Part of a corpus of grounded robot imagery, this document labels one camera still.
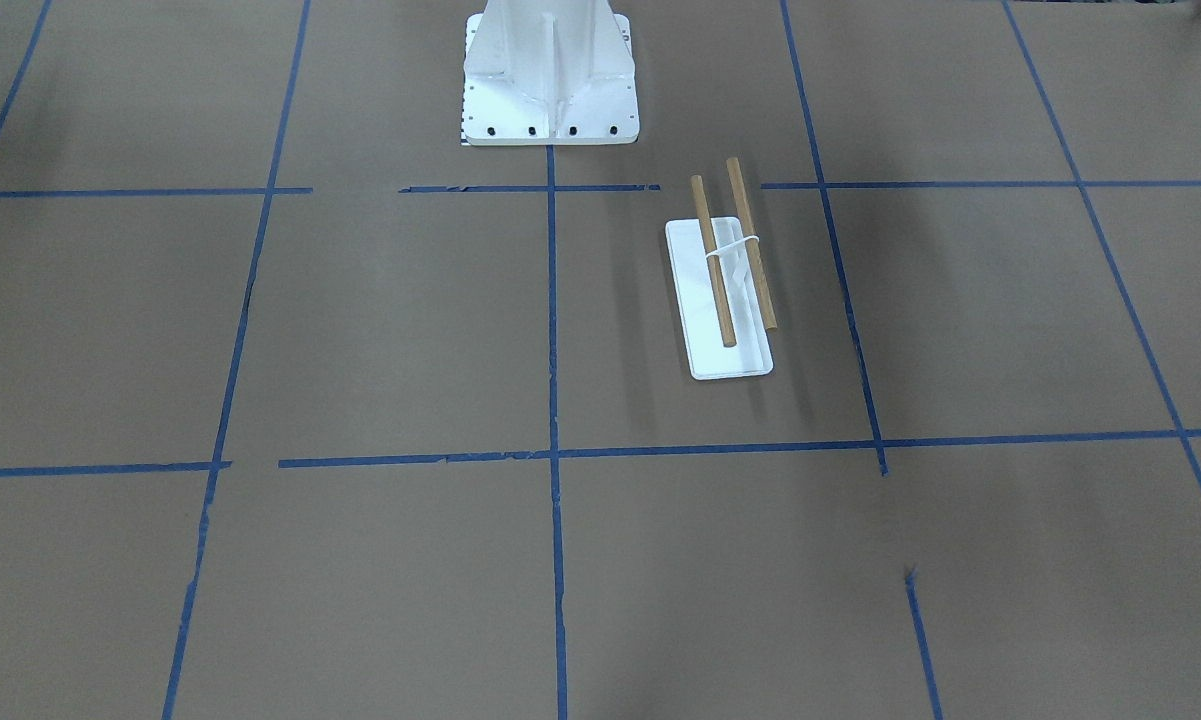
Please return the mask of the lower wooden rack rod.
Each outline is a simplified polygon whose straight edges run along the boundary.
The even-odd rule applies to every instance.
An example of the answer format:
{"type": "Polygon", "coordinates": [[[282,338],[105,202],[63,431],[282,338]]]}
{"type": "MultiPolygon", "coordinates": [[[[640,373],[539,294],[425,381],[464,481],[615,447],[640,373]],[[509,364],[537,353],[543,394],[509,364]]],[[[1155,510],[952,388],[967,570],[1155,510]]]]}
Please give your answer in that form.
{"type": "Polygon", "coordinates": [[[700,174],[691,176],[691,196],[693,209],[695,209],[697,222],[703,242],[704,258],[709,268],[709,283],[711,298],[713,298],[716,323],[718,323],[722,346],[733,348],[737,346],[736,331],[731,319],[731,305],[729,305],[722,260],[716,244],[713,215],[709,208],[709,193],[706,193],[704,178],[700,174]]]}

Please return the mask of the white towel rack base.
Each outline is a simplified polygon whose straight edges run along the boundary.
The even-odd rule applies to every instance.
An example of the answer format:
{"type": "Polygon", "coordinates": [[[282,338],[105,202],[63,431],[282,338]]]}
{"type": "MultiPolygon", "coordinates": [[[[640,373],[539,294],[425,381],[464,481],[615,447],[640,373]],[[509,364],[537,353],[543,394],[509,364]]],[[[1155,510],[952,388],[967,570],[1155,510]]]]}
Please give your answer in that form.
{"type": "Polygon", "coordinates": [[[716,250],[703,242],[699,220],[670,220],[667,251],[676,292],[685,356],[697,382],[767,376],[773,372],[759,281],[749,250],[759,238],[737,217],[711,220],[716,250]]]}

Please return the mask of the upper wooden rack rod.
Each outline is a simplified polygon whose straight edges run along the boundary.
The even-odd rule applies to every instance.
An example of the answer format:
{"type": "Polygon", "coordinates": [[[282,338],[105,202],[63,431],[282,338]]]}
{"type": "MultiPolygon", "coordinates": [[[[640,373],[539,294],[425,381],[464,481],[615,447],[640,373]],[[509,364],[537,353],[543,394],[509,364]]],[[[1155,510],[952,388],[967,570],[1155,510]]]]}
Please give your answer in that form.
{"type": "Polygon", "coordinates": [[[737,158],[737,156],[727,158],[725,169],[729,182],[731,182],[734,209],[737,211],[737,220],[740,220],[740,226],[743,232],[743,246],[749,274],[752,281],[754,281],[755,300],[757,306],[759,306],[763,328],[765,331],[775,331],[775,329],[778,328],[777,313],[775,313],[773,310],[772,292],[770,292],[770,284],[766,277],[766,269],[759,245],[759,233],[757,233],[754,214],[752,214],[741,160],[737,158]]]}

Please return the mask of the wooden rack rod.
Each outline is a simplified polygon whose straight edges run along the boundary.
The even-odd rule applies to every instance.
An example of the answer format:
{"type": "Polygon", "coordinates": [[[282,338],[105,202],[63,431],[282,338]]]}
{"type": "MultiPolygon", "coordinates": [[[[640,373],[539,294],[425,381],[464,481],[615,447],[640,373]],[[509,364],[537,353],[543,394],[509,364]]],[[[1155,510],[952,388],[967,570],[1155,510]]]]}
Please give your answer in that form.
{"type": "Polygon", "coordinates": [[[716,323],[718,323],[722,346],[733,348],[737,346],[736,331],[731,319],[731,305],[729,305],[722,260],[716,244],[713,215],[709,208],[709,193],[706,193],[704,178],[700,174],[691,176],[691,196],[693,209],[695,209],[697,222],[703,242],[704,258],[709,268],[709,283],[711,298],[713,298],[716,323]]]}
{"type": "Polygon", "coordinates": [[[777,313],[775,313],[773,310],[772,292],[770,292],[770,284],[766,277],[766,269],[759,245],[759,233],[757,233],[754,214],[752,214],[741,160],[737,158],[737,156],[727,158],[725,169],[729,182],[731,182],[734,209],[737,211],[737,220],[740,220],[740,226],[743,232],[743,246],[749,274],[752,281],[754,281],[755,300],[757,306],[759,306],[763,328],[765,331],[775,331],[775,329],[778,328],[777,313]]]}

